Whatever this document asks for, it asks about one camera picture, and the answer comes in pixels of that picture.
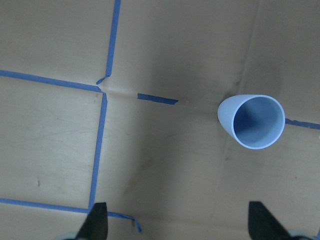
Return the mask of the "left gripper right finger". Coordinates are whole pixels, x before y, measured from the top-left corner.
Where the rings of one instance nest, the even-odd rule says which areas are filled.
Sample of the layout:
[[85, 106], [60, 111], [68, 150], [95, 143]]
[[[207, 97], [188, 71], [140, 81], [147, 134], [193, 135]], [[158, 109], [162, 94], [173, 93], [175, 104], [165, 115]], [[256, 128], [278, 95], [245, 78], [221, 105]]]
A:
[[248, 205], [248, 233], [252, 240], [294, 240], [260, 201]]

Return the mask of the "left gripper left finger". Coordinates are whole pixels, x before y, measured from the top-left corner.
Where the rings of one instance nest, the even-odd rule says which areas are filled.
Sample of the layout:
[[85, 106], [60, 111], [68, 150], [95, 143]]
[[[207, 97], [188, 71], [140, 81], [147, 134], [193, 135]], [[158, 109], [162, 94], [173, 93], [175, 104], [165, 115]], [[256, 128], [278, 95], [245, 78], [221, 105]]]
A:
[[108, 237], [108, 211], [106, 202], [93, 205], [75, 240], [106, 240]]

